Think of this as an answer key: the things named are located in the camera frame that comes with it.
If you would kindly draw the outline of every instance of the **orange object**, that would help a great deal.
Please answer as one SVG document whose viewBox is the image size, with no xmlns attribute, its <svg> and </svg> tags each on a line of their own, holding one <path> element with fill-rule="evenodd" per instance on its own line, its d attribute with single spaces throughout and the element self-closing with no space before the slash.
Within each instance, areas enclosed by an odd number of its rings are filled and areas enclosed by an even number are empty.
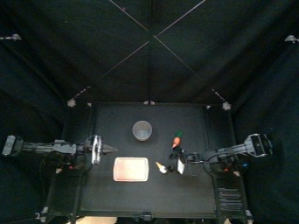
<svg viewBox="0 0 299 224">
<path fill-rule="evenodd" d="M 176 137 L 174 140 L 172 140 L 172 147 L 180 145 L 180 142 L 182 142 L 182 139 L 179 137 Z"/>
</svg>

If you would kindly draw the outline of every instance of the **black tent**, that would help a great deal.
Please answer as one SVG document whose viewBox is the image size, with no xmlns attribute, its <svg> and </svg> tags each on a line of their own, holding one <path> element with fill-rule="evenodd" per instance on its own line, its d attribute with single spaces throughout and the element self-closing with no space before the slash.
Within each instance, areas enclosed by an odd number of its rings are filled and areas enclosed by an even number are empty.
<svg viewBox="0 0 299 224">
<path fill-rule="evenodd" d="M 274 145 L 244 176 L 256 223 L 298 223 L 296 1 L 3 0 L 0 25 L 1 149 L 8 135 L 60 139 L 87 103 L 227 102 L 238 144 L 266 133 Z M 0 160 L 1 222 L 43 207 L 37 160 Z"/>
</svg>

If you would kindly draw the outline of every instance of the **black table surface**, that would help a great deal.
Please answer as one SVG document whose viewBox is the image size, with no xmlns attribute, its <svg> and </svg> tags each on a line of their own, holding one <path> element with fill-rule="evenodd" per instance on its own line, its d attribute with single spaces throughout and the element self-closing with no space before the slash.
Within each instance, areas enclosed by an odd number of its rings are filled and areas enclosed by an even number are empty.
<svg viewBox="0 0 299 224">
<path fill-rule="evenodd" d="M 136 140 L 132 127 L 148 121 L 152 135 L 144 142 Z M 183 132 L 182 148 L 188 152 L 215 151 L 234 144 L 230 113 L 222 107 L 207 108 L 191 104 L 99 103 L 89 108 L 79 105 L 69 109 L 63 139 L 77 141 L 97 134 L 103 143 L 117 152 L 101 156 L 85 177 L 79 210 L 88 214 L 140 214 L 156 217 L 203 217 L 215 214 L 212 178 L 198 165 L 188 175 L 162 174 L 155 162 L 170 164 L 174 134 Z M 116 158 L 147 158 L 148 180 L 116 182 Z"/>
</svg>

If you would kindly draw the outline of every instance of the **black cable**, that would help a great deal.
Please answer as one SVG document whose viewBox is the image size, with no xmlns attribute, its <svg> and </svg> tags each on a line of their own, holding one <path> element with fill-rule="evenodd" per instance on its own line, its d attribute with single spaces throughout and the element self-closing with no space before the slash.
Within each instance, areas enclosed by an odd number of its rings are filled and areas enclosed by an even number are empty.
<svg viewBox="0 0 299 224">
<path fill-rule="evenodd" d="M 43 200 L 44 200 L 44 204 L 45 204 L 47 203 L 47 196 L 45 196 L 44 183 L 43 183 L 43 162 L 44 162 L 44 159 L 41 160 L 41 163 L 40 163 L 40 181 L 41 181 Z"/>
<path fill-rule="evenodd" d="M 210 161 L 212 158 L 215 158 L 218 155 L 228 154 L 227 152 L 220 152 L 206 158 L 203 161 Z"/>
</svg>

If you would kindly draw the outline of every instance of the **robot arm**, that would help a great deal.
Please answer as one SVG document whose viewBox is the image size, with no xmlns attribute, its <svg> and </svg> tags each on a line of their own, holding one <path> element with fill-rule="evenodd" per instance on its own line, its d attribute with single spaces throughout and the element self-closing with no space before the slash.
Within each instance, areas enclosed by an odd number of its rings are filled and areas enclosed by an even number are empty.
<svg viewBox="0 0 299 224">
<path fill-rule="evenodd" d="M 64 140 L 55 140 L 53 143 L 25 143 L 17 136 L 8 136 L 4 144 L 3 156 L 15 157 L 20 153 L 56 153 L 57 158 L 63 158 L 65 165 L 76 164 L 80 155 L 91 154 L 92 165 L 97 165 L 100 156 L 117 151 L 116 148 L 101 143 L 101 137 L 93 136 L 93 143 L 89 138 L 84 143 L 68 143 Z"/>
</svg>

